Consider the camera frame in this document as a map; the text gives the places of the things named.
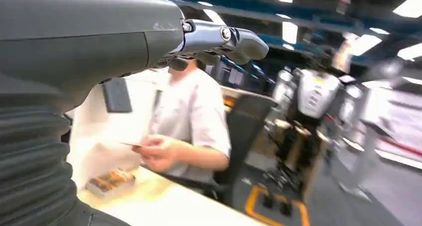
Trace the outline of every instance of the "white shirt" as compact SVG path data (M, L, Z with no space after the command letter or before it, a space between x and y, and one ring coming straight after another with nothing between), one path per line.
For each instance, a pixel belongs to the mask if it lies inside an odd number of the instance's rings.
M220 85L202 70L194 70L161 94L151 126L161 134L192 144L209 146L229 156L230 140ZM212 171L176 163L166 172L199 181L212 179Z

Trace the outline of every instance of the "table surface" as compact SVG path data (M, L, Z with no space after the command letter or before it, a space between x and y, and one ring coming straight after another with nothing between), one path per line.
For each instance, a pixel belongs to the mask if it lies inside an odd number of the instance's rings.
M215 226L228 224L228 221L242 226L264 225L147 169L139 168L133 174L136 176L135 186L118 196L101 199L82 190L78 197L91 207L131 226Z

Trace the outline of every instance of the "person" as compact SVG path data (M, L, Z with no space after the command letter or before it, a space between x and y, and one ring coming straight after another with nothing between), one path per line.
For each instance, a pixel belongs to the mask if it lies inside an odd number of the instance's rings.
M132 150L153 171L206 182L228 166L231 146L220 85L200 60L188 62L184 71L169 68L150 134Z

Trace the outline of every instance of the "gray robot housing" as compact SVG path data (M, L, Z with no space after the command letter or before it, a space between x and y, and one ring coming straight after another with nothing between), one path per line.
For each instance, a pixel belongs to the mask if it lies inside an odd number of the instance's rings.
M165 0L0 0L0 225L124 226L83 204L62 114L183 41Z

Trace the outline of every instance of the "food package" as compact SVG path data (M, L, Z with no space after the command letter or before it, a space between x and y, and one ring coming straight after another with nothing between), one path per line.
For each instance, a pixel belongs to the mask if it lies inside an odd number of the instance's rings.
M110 197L129 189L135 184L135 176L121 169L91 179L86 188L100 198Z

